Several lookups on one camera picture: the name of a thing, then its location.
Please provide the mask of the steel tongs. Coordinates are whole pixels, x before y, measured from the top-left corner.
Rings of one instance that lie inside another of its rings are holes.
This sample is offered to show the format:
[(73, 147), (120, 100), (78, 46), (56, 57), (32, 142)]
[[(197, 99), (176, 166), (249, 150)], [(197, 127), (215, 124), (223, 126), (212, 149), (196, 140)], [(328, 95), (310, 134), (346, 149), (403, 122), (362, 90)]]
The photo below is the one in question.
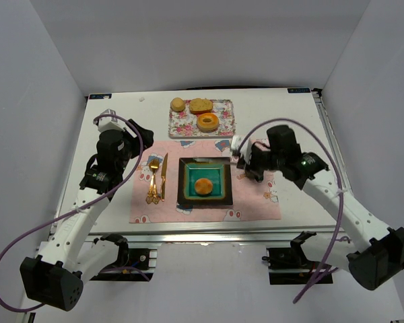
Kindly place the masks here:
[(193, 161), (198, 163), (215, 163), (226, 165), (236, 165), (238, 163), (237, 159), (230, 157), (194, 157)]

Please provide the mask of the round orange bun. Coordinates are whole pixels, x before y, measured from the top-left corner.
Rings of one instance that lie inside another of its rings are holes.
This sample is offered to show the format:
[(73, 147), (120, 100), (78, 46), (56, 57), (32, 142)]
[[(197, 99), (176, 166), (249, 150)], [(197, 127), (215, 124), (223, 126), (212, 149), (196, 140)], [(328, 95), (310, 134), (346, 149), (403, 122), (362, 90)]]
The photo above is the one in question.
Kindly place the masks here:
[(196, 180), (194, 188), (198, 195), (209, 195), (213, 191), (213, 183), (208, 178), (200, 178)]

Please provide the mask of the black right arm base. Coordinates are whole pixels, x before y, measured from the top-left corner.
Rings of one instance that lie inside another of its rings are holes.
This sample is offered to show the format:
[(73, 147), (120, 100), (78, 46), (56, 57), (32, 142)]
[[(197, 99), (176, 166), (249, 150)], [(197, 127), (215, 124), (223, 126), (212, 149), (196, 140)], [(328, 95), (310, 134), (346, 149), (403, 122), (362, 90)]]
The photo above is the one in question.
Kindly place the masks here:
[(313, 236), (322, 238), (313, 231), (302, 231), (297, 236), (277, 236), (264, 239), (266, 254), (261, 261), (268, 268), (270, 285), (305, 285), (314, 274), (321, 256), (309, 260), (301, 248)]

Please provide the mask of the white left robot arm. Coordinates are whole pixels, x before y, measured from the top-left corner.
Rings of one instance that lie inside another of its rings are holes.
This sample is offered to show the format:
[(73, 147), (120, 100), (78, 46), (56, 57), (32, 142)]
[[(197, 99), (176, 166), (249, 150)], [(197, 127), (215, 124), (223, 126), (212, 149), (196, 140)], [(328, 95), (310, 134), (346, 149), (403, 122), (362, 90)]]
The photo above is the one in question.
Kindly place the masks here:
[(128, 263), (128, 241), (119, 234), (95, 239), (94, 247), (85, 253), (81, 248), (122, 185), (129, 160), (141, 158), (154, 143), (154, 132), (134, 120), (107, 115), (94, 123), (100, 132), (96, 153), (87, 163), (71, 215), (60, 220), (36, 257), (27, 257), (20, 265), (27, 297), (66, 312), (75, 307), (83, 286), (101, 270)]

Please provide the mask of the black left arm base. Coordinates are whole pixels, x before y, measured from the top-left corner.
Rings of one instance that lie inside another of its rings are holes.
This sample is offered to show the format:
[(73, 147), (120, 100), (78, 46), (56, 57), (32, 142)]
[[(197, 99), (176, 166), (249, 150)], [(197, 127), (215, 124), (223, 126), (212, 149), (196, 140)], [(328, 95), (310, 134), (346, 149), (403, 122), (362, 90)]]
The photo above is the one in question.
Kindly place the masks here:
[(105, 234), (95, 238), (92, 249), (101, 243), (108, 242), (117, 251), (114, 262), (105, 266), (99, 273), (96, 273), (91, 281), (150, 281), (153, 277), (149, 261), (150, 252), (148, 248), (131, 248), (127, 238), (119, 234)]

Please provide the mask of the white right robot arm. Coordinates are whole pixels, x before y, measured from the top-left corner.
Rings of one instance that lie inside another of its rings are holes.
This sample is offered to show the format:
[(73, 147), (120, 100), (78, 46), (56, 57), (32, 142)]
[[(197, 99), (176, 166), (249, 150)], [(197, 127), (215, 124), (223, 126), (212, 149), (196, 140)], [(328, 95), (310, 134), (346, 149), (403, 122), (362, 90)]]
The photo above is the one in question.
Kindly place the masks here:
[(264, 148), (235, 135), (231, 151), (237, 166), (256, 181), (266, 171), (280, 172), (314, 199), (344, 230), (350, 243), (302, 232), (291, 242), (297, 256), (349, 272), (365, 289), (375, 290), (404, 269), (404, 228), (391, 228), (344, 190), (333, 167), (317, 154), (303, 152), (294, 131), (281, 124), (267, 130)]

